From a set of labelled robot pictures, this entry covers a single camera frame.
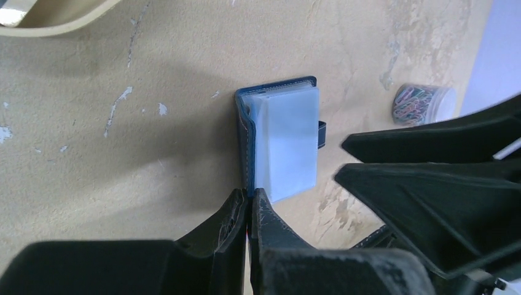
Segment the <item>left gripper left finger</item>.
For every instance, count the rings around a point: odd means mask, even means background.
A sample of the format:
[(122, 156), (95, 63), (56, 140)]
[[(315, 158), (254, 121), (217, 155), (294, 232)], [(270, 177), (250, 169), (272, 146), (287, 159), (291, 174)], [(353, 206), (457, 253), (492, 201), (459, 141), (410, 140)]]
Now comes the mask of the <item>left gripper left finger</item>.
[(177, 240), (45, 241), (20, 251), (2, 294), (241, 294), (249, 202), (235, 189)]

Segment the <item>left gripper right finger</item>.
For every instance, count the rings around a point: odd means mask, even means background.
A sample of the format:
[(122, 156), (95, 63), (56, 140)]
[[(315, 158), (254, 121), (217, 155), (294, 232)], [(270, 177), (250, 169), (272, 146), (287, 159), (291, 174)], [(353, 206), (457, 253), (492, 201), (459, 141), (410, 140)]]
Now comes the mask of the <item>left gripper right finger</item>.
[(254, 294), (434, 294), (420, 260), (400, 249), (317, 249), (273, 210), (263, 189), (251, 199)]

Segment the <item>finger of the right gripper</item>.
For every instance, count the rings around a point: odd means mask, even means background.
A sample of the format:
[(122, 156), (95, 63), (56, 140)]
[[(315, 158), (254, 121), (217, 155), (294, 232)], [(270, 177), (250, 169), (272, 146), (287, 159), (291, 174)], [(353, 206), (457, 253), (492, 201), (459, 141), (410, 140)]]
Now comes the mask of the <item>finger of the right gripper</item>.
[(520, 95), (417, 127), (354, 133), (342, 148), (364, 163), (481, 163), (520, 138)]
[(520, 162), (351, 163), (335, 181), (444, 278), (520, 275)]

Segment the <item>blue leather card holder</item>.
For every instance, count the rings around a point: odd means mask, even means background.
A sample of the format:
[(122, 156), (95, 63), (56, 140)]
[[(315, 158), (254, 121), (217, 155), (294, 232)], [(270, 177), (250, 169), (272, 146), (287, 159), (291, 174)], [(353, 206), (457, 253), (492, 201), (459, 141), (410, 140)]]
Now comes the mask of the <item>blue leather card holder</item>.
[(263, 189), (272, 203), (316, 186), (318, 150), (326, 143), (314, 76), (235, 92), (242, 182), (248, 197)]

